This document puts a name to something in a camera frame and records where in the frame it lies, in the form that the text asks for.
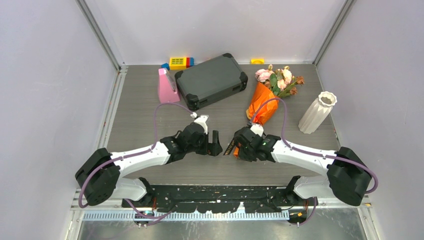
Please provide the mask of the orange flower bouquet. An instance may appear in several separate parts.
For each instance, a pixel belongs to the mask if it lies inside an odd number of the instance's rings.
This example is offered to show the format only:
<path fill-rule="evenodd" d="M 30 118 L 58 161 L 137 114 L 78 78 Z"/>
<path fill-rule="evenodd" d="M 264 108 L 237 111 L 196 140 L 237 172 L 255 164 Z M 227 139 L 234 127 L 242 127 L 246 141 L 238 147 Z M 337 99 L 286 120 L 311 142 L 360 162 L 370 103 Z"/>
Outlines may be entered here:
<path fill-rule="evenodd" d="M 259 69 L 255 73 L 257 86 L 246 117 L 253 124 L 264 125 L 278 109 L 279 99 L 296 95 L 297 86 L 304 85 L 303 76 L 295 76 L 288 65 L 274 69 L 273 65 Z"/>

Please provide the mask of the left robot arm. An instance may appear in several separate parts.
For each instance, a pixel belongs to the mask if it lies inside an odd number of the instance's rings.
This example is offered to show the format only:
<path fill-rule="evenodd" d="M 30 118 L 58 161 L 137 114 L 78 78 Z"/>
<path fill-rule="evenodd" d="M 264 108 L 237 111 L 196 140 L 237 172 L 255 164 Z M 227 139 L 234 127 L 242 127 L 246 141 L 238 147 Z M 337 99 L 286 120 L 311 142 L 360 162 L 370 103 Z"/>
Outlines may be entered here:
<path fill-rule="evenodd" d="M 99 205 L 109 198 L 121 198 L 148 207 L 154 197 L 147 181 L 142 178 L 128 179 L 127 175 L 171 164 L 190 153 L 216 157 L 222 151 L 219 132 L 213 130 L 212 134 L 208 134 L 205 127 L 196 122 L 150 146 L 125 152 L 109 152 L 104 147 L 99 148 L 75 173 L 81 189 L 78 206 L 86 208 Z"/>

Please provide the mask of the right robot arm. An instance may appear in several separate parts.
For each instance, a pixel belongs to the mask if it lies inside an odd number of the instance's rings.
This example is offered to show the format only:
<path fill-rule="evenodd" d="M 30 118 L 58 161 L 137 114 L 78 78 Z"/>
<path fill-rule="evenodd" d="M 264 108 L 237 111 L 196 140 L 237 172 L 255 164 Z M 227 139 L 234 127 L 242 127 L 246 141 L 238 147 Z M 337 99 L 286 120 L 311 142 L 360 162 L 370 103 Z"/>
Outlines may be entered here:
<path fill-rule="evenodd" d="M 282 198 L 291 205 L 316 197 L 337 198 L 358 207 L 372 180 L 370 170 L 347 147 L 334 151 L 294 144 L 279 136 L 264 134 L 262 126 L 257 124 L 234 133 L 225 154 L 233 152 L 243 161 L 290 164 L 317 173 L 314 177 L 292 177 L 282 191 Z"/>

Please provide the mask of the black ribbon gold lettering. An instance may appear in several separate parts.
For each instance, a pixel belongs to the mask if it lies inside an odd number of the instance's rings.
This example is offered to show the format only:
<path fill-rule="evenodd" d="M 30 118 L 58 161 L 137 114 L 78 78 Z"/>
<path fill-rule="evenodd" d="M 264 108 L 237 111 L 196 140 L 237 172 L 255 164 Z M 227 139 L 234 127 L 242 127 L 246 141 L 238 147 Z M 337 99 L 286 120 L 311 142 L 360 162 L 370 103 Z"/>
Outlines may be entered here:
<path fill-rule="evenodd" d="M 227 146 L 227 148 L 225 149 L 225 151 L 223 152 L 223 155 L 224 155 L 224 156 L 228 156 L 228 155 L 230 155 L 230 154 L 233 152 L 234 147 L 235 147 L 235 139 L 233 138 L 233 139 L 230 141 L 230 143 L 228 144 L 228 146 Z"/>

